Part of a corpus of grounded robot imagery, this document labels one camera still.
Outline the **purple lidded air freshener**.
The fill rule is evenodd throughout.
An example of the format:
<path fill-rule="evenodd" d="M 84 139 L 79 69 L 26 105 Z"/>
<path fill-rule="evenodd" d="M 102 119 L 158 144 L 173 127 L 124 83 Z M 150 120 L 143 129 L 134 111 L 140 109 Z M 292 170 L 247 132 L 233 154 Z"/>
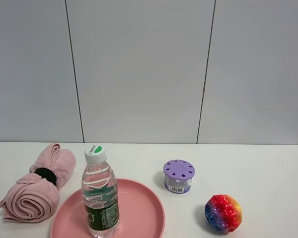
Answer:
<path fill-rule="evenodd" d="M 165 188 L 175 194 L 185 194 L 191 189 L 195 168 L 185 160 L 170 160 L 163 166 Z"/>

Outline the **rainbow dimpled ball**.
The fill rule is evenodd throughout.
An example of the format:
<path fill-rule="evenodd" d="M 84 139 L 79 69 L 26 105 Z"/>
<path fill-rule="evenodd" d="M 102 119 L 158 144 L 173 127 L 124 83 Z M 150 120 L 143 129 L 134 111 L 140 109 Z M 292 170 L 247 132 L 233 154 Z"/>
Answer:
<path fill-rule="evenodd" d="M 205 204 L 205 216 L 210 226 L 219 232 L 235 231 L 242 222 L 240 204 L 226 194 L 213 195 Z"/>

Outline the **pink towel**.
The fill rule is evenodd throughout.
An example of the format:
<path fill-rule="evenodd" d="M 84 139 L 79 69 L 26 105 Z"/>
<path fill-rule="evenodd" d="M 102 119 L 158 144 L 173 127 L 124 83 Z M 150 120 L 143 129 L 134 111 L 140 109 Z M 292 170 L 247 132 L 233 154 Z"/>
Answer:
<path fill-rule="evenodd" d="M 59 143 L 48 145 L 0 202 L 3 218 L 38 223 L 50 218 L 60 202 L 59 190 L 73 174 L 74 153 Z"/>

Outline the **clear plastic water bottle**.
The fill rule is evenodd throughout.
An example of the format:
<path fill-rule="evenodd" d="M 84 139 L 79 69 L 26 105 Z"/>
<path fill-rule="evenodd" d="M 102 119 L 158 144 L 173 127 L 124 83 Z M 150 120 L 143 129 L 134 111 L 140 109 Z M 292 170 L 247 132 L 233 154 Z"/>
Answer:
<path fill-rule="evenodd" d="M 84 155 L 81 192 L 88 228 L 95 238 L 111 238 L 120 221 L 117 179 L 102 146 L 89 146 Z"/>

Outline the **pink round plate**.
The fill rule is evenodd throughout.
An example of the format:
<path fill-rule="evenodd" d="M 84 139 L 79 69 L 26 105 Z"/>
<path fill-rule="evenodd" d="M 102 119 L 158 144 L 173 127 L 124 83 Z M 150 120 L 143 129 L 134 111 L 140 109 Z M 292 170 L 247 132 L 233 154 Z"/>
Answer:
<path fill-rule="evenodd" d="M 114 238 L 160 238 L 165 212 L 157 195 L 130 179 L 117 179 L 120 223 Z M 74 192 L 57 211 L 50 228 L 51 238 L 90 238 L 82 192 Z"/>

